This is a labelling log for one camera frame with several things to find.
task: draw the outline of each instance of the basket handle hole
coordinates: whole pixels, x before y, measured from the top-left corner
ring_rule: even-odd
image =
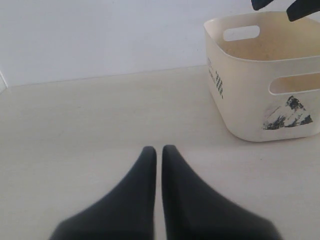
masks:
[[[320,90],[320,73],[286,76],[275,79],[269,87],[274,95]]]
[[[254,26],[243,26],[237,28],[229,28],[224,31],[223,39],[227,42],[244,40],[244,39],[255,39],[260,35],[260,27]]]

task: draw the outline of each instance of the plastic basket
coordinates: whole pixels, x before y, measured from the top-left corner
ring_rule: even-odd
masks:
[[[262,12],[204,28],[209,87],[230,132],[253,142],[320,132],[320,23]]]

